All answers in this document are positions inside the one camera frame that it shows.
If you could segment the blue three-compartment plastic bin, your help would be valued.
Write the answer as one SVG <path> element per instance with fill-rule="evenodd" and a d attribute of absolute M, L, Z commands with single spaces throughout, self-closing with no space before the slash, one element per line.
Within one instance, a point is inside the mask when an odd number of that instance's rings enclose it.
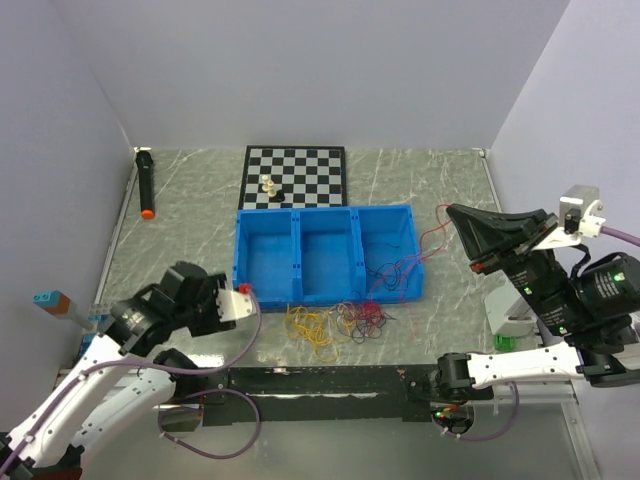
<path fill-rule="evenodd" d="M 240 210 L 233 261 L 233 285 L 264 310 L 404 303 L 424 289 L 408 205 Z"/>

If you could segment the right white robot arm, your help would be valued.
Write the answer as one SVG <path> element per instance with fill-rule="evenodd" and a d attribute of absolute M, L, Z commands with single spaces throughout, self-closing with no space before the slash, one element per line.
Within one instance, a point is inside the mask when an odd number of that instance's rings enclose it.
<path fill-rule="evenodd" d="M 559 338 L 537 350 L 503 354 L 448 353 L 438 359 L 436 385 L 445 397 L 525 379 L 585 379 L 595 388 L 639 381 L 639 336 L 631 316 L 639 309 L 639 261 L 614 252 L 590 256 L 566 271 L 553 240 L 556 215 L 542 209 L 497 213 L 452 204 L 453 222 L 477 274 L 503 272 L 536 317 Z"/>

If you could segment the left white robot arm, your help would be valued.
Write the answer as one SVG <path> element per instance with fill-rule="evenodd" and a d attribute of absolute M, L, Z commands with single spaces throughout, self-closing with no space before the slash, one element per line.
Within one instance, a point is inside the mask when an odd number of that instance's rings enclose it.
<path fill-rule="evenodd" d="M 100 443 L 146 409 L 184 402 L 202 375 L 175 349 L 148 361 L 177 330 L 222 333 L 256 312 L 251 292 L 228 288 L 223 273 L 179 262 L 115 303 L 73 369 L 27 419 L 1 437 L 1 472 L 11 479 L 77 479 Z"/>

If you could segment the white tape dispenser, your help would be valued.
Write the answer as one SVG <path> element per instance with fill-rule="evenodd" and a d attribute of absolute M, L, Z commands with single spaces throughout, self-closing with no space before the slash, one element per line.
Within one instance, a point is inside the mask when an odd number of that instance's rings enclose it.
<path fill-rule="evenodd" d="M 524 337 L 537 323 L 537 316 L 511 284 L 496 288 L 484 300 L 486 317 L 492 334 Z"/>

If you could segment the blue white lego structure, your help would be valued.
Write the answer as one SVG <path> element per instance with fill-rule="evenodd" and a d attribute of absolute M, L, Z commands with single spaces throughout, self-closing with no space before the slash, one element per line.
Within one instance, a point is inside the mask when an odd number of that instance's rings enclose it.
<path fill-rule="evenodd" d="M 80 357 L 86 352 L 93 338 L 96 336 L 99 327 L 107 321 L 110 310 L 114 305 L 114 302 L 107 302 L 94 303 L 90 306 L 87 316 L 88 321 L 91 323 L 91 329 L 82 332 L 76 357 Z"/>

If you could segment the green toy piece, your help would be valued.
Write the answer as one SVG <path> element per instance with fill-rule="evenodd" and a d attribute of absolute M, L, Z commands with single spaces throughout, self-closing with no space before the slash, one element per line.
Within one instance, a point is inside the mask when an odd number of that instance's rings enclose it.
<path fill-rule="evenodd" d="M 517 339 L 513 336 L 496 334 L 494 336 L 494 348 L 499 352 L 512 352 L 516 349 Z"/>

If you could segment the blue and brown toy block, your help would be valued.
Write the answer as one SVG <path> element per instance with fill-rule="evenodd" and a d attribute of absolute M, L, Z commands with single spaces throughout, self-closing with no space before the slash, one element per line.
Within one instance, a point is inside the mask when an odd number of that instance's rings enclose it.
<path fill-rule="evenodd" d="M 66 315 L 70 308 L 70 299 L 59 290 L 38 292 L 33 303 L 52 316 Z"/>

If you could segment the black microphone orange tip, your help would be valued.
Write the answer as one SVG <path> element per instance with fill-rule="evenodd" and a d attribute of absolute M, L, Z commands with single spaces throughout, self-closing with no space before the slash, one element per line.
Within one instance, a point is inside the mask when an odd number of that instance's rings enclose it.
<path fill-rule="evenodd" d="M 152 220 L 155 217 L 154 162 L 149 150 L 138 150 L 135 158 L 138 168 L 138 187 L 141 218 Z"/>

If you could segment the black and white chessboard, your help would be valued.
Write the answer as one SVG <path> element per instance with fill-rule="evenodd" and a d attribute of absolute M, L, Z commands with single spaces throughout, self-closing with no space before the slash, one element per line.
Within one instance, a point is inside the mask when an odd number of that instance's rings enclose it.
<path fill-rule="evenodd" d="M 262 191 L 268 175 L 281 203 Z M 343 146 L 249 145 L 238 200 L 240 210 L 342 207 L 348 204 Z"/>

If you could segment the aluminium frame rail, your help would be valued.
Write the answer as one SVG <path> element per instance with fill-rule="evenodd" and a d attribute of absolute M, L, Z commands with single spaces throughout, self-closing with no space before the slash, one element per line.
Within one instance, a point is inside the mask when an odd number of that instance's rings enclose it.
<path fill-rule="evenodd" d="M 111 390 L 106 394 L 103 401 L 110 399 L 125 387 L 130 386 L 137 377 L 136 370 L 129 370 L 121 377 Z M 517 384 L 519 392 L 519 402 L 521 405 L 544 405 L 544 404 L 573 404 L 577 402 L 575 391 L 570 382 L 519 382 Z M 514 399 L 514 389 L 510 384 L 498 384 L 492 387 L 493 398 L 488 400 L 478 400 L 479 404 L 495 403 L 509 404 Z M 258 398 L 273 398 L 277 400 L 294 400 L 299 398 L 331 398 L 342 399 L 354 397 L 358 399 L 372 398 L 372 392 L 365 393 L 258 393 Z"/>

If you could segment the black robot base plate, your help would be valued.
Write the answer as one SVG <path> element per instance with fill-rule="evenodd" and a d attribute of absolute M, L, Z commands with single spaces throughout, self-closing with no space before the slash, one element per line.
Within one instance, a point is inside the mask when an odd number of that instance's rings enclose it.
<path fill-rule="evenodd" d="M 232 367 L 194 380 L 179 380 L 166 405 L 198 405 L 205 426 L 252 422 L 239 391 L 256 405 L 263 422 L 400 419 L 429 422 L 440 404 L 488 401 L 493 389 L 439 385 L 434 364 L 312 367 Z"/>

